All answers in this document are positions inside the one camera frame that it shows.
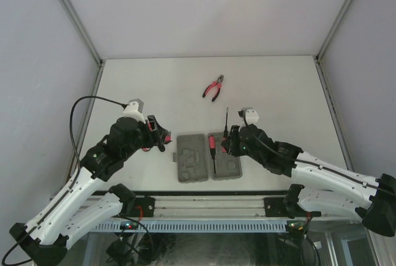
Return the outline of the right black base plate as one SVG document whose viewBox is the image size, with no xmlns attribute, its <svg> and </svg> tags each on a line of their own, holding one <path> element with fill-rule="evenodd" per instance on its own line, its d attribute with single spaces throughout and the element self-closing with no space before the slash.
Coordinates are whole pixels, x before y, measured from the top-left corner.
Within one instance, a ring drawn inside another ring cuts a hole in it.
<svg viewBox="0 0 396 266">
<path fill-rule="evenodd" d="M 308 210 L 294 200 L 284 200 L 284 197 L 265 197 L 264 210 L 266 217 L 321 217 L 320 211 Z"/>
</svg>

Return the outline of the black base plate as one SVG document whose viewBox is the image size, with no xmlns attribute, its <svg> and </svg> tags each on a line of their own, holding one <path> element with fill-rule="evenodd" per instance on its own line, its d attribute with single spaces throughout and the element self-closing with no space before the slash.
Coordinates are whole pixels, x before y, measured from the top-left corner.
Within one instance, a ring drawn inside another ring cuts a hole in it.
<svg viewBox="0 0 396 266">
<path fill-rule="evenodd" d="M 144 196 L 125 201 L 119 214 L 125 217 L 151 218 L 154 216 L 154 211 L 155 199 Z"/>
<path fill-rule="evenodd" d="M 294 200 L 284 200 L 284 197 L 265 197 L 264 210 L 266 217 L 321 217 L 320 211 L 308 210 Z"/>
</svg>

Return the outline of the red black screwdriver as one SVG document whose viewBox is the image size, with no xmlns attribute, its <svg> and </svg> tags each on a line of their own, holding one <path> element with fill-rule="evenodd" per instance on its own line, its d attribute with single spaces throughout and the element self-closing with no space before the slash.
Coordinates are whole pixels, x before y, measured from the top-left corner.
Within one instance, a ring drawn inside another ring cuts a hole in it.
<svg viewBox="0 0 396 266">
<path fill-rule="evenodd" d="M 223 139 L 225 140 L 227 137 L 228 137 L 228 108 L 226 109 L 225 127 L 223 130 Z"/>
<path fill-rule="evenodd" d="M 213 161 L 213 173 L 216 173 L 216 162 L 215 162 L 215 156 L 216 156 L 216 143 L 215 143 L 215 137 L 210 135 L 209 136 L 209 149 L 210 149 L 210 156 Z"/>
</svg>

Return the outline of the right aluminium frame post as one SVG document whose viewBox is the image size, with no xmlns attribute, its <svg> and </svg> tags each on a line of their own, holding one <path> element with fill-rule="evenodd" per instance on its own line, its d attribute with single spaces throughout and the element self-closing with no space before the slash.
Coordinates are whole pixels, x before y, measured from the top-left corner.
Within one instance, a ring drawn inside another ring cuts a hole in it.
<svg viewBox="0 0 396 266">
<path fill-rule="evenodd" d="M 337 16 L 335 17 L 331 28 L 329 32 L 326 35 L 326 38 L 321 45 L 319 52 L 313 56 L 313 60 L 316 66 L 316 71 L 321 83 L 321 87 L 325 96 L 325 100 L 327 103 L 327 107 L 330 112 L 330 116 L 332 118 L 332 122 L 335 128 L 335 132 L 337 135 L 338 143 L 340 145 L 342 155 L 344 162 L 346 164 L 346 168 L 348 170 L 355 170 L 355 167 L 353 165 L 353 159 L 352 155 L 350 153 L 350 149 L 348 147 L 347 140 L 345 138 L 345 133 L 343 131 L 343 125 L 340 120 L 340 115 L 337 109 L 337 105 L 328 81 L 328 77 L 326 75 L 326 69 L 324 67 L 324 59 L 325 55 L 327 54 L 331 44 L 333 43 L 334 39 L 337 36 L 337 33 L 339 32 L 340 28 L 343 25 L 343 22 L 345 21 L 353 3 L 355 0 L 344 0 L 343 4 L 340 8 L 340 10 L 337 13 Z"/>
</svg>

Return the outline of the red utility knife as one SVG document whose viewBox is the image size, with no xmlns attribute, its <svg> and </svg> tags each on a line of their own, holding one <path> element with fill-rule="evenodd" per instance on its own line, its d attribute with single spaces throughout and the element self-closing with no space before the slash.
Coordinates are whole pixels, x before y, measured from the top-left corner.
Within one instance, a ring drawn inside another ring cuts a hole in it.
<svg viewBox="0 0 396 266">
<path fill-rule="evenodd" d="M 172 141 L 171 132 L 161 127 L 159 124 L 150 123 L 150 136 L 156 145 L 168 144 Z"/>
</svg>

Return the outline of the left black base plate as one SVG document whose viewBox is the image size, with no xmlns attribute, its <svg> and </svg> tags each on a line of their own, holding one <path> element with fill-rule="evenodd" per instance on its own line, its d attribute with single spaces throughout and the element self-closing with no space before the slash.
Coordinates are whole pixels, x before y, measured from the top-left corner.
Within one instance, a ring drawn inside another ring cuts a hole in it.
<svg viewBox="0 0 396 266">
<path fill-rule="evenodd" d="M 154 211 L 155 199 L 144 196 L 125 201 L 119 214 L 125 217 L 151 218 L 154 216 Z"/>
</svg>

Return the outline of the aluminium mounting rail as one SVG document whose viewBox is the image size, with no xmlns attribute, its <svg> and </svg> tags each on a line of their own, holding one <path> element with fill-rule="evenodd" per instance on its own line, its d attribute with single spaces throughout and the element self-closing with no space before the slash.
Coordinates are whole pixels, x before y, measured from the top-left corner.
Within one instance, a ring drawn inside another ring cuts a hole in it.
<svg viewBox="0 0 396 266">
<path fill-rule="evenodd" d="M 120 215 L 123 203 L 137 197 L 117 196 L 107 193 L 101 199 L 84 206 L 83 202 L 70 203 L 67 200 L 52 201 L 54 209 L 49 217 L 55 220 L 66 221 L 76 212 L 89 220 L 99 217 L 100 219 Z M 266 217 L 264 210 L 264 198 L 231 198 L 231 197 L 153 197 L 155 199 L 155 211 L 153 217 L 165 218 L 201 218 L 201 217 Z M 320 211 L 322 215 L 347 217 L 349 219 L 363 219 L 374 203 L 374 197 L 364 195 L 352 199 L 343 197 L 331 191 L 316 191 L 303 189 L 300 195 L 284 196 L 284 200 L 294 200 L 308 210 Z"/>
</svg>

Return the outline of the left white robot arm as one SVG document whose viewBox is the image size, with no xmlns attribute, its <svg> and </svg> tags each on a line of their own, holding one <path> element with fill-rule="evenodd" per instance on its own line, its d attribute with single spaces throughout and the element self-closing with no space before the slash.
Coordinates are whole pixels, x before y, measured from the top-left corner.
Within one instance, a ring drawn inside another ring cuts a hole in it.
<svg viewBox="0 0 396 266">
<path fill-rule="evenodd" d="M 36 265 L 58 265 L 96 225 L 111 217 L 133 214 L 136 195 L 125 185 L 117 184 L 84 211 L 79 210 L 82 204 L 135 152 L 153 147 L 164 152 L 170 142 L 170 131 L 161 127 L 153 115 L 144 121 L 119 118 L 109 134 L 86 152 L 80 169 L 52 201 L 27 223 L 14 224 L 10 235 Z"/>
</svg>

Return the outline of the grey plastic tool case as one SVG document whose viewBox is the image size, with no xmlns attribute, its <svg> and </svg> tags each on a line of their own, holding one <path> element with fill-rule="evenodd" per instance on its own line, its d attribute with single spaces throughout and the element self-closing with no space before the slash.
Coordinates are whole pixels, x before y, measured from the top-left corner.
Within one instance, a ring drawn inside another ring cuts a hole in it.
<svg viewBox="0 0 396 266">
<path fill-rule="evenodd" d="M 215 137 L 216 173 L 213 173 L 213 161 L 210 156 L 209 136 Z M 241 161 L 222 152 L 223 134 L 186 134 L 176 139 L 176 151 L 173 161 L 176 163 L 180 183 L 203 182 L 210 178 L 215 181 L 238 179 L 243 175 Z"/>
</svg>

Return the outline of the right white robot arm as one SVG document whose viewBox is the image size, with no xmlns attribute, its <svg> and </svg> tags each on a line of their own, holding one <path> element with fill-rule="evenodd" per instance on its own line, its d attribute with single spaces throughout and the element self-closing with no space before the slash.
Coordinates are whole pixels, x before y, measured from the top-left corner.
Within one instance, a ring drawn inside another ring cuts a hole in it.
<svg viewBox="0 0 396 266">
<path fill-rule="evenodd" d="M 367 176 L 328 164 L 300 147 L 273 141 L 253 124 L 232 126 L 222 147 L 234 157 L 247 156 L 292 184 L 285 211 L 292 217 L 305 212 L 329 213 L 359 220 L 368 230 L 395 236 L 395 178 Z"/>
</svg>

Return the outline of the aluminium frame post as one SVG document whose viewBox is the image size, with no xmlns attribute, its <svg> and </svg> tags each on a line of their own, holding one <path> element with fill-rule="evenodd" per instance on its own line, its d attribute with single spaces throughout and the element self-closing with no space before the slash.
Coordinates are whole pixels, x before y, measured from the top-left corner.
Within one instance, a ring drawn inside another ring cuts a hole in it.
<svg viewBox="0 0 396 266">
<path fill-rule="evenodd" d="M 82 40 L 82 43 L 84 46 L 88 49 L 91 58 L 95 62 L 95 73 L 94 73 L 94 78 L 93 78 L 93 84 L 90 89 L 90 95 L 96 95 L 98 91 L 98 87 L 100 84 L 100 80 L 102 77 L 103 73 L 103 59 L 99 55 L 90 35 L 88 34 L 83 22 L 81 21 L 75 7 L 73 6 L 73 3 L 71 0 L 58 0 L 62 8 L 64 9 L 66 15 L 68 16 L 71 24 L 73 25 L 76 33 Z M 93 109 L 93 104 L 94 101 L 88 101 L 87 105 L 85 107 L 84 114 L 82 116 L 82 124 L 80 125 L 80 129 L 78 131 L 77 135 L 77 149 L 81 150 L 85 135 L 87 132 L 88 128 L 88 123 L 90 120 L 90 116 L 92 114 L 92 109 Z"/>
<path fill-rule="evenodd" d="M 332 118 L 332 122 L 335 128 L 335 132 L 337 135 L 338 143 L 340 145 L 342 155 L 344 162 L 346 164 L 346 168 L 348 170 L 355 170 L 355 167 L 353 165 L 353 159 L 352 155 L 350 153 L 350 149 L 348 147 L 347 140 L 345 138 L 345 133 L 343 131 L 343 125 L 340 120 L 340 115 L 337 109 L 337 105 L 328 81 L 328 77 L 326 75 L 326 69 L 324 67 L 324 59 L 325 55 L 327 54 L 331 44 L 333 43 L 334 39 L 337 36 L 337 33 L 339 32 L 340 28 L 343 25 L 343 22 L 345 21 L 353 3 L 355 0 L 344 0 L 343 4 L 340 8 L 340 10 L 337 13 L 337 16 L 335 17 L 331 28 L 329 32 L 326 35 L 326 38 L 321 45 L 319 52 L 313 56 L 313 60 L 316 66 L 316 71 L 321 83 L 321 87 L 325 96 L 325 100 L 327 103 L 327 107 L 330 112 L 330 116 Z"/>
</svg>

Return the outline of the red handled pliers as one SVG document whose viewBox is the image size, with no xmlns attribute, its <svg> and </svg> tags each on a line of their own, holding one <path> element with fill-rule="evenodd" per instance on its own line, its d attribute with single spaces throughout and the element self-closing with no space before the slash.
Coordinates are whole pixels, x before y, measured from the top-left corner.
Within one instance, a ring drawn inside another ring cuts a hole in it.
<svg viewBox="0 0 396 266">
<path fill-rule="evenodd" d="M 211 99 L 211 102 L 215 102 L 222 89 L 223 80 L 224 80 L 224 75 L 222 74 L 204 90 L 202 94 L 202 98 L 205 98 L 212 89 L 216 89 L 216 94 Z"/>
</svg>

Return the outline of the left aluminium frame post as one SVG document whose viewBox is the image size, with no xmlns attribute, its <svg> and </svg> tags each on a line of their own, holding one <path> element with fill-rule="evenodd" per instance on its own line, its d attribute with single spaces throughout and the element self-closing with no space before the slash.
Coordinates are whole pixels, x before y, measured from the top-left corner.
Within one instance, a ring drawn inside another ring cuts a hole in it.
<svg viewBox="0 0 396 266">
<path fill-rule="evenodd" d="M 100 84 L 100 80 L 102 77 L 103 73 L 103 59 L 99 55 L 90 35 L 88 34 L 83 22 L 81 21 L 75 7 L 73 6 L 73 3 L 71 0 L 58 0 L 62 8 L 64 9 L 66 15 L 68 16 L 71 24 L 73 25 L 76 33 L 82 40 L 82 43 L 84 46 L 88 49 L 91 58 L 95 62 L 95 73 L 94 73 L 94 78 L 93 78 L 93 84 L 90 89 L 90 95 L 96 95 L 98 91 L 98 87 Z M 82 116 L 82 124 L 80 125 L 80 129 L 78 131 L 77 135 L 77 149 L 81 150 L 85 135 L 87 132 L 88 128 L 88 123 L 90 120 L 90 116 L 92 114 L 92 109 L 93 109 L 93 104 L 94 101 L 88 101 L 87 105 L 85 107 L 84 114 Z"/>
</svg>

